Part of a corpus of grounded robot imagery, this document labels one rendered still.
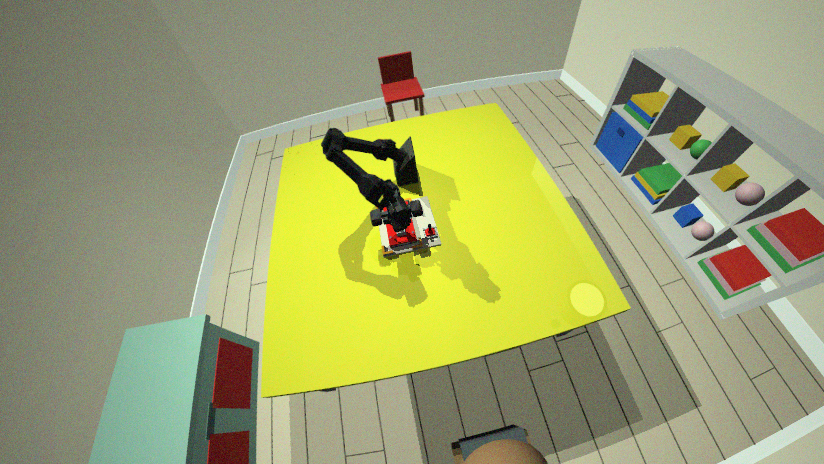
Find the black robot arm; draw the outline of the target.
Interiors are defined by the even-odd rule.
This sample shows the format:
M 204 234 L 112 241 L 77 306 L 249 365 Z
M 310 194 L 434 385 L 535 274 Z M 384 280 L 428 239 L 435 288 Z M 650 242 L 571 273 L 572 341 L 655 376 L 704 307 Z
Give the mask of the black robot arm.
M 406 152 L 396 148 L 392 139 L 378 139 L 373 142 L 359 138 L 347 137 L 337 128 L 329 128 L 321 142 L 323 154 L 328 161 L 333 162 L 342 172 L 353 180 L 364 198 L 374 206 L 383 210 L 387 207 L 387 218 L 395 232 L 407 229 L 412 223 L 411 212 L 400 195 L 399 187 L 392 180 L 382 180 L 376 175 L 367 173 L 342 151 L 353 150 L 372 154 L 375 158 L 386 161 L 387 157 L 396 161 L 399 166 L 406 156 Z M 379 198 L 383 198 L 378 202 Z

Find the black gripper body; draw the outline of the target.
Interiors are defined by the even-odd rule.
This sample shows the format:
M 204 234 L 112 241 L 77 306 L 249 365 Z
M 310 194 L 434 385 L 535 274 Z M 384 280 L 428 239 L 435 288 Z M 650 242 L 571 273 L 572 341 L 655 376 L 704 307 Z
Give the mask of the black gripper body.
M 413 217 L 418 217 L 418 216 L 423 215 L 422 206 L 421 206 L 421 203 L 420 203 L 419 200 L 410 201 L 409 204 L 407 204 L 407 206 L 408 206 L 410 212 L 412 213 Z M 384 223 L 389 222 L 389 220 L 387 218 L 387 213 L 389 213 L 388 208 L 384 213 L 381 213 L 380 211 L 381 211 L 380 209 L 375 209 L 375 210 L 370 211 L 371 224 L 374 227 L 382 225 L 383 222 Z M 382 222 L 382 220 L 383 220 L 383 222 Z

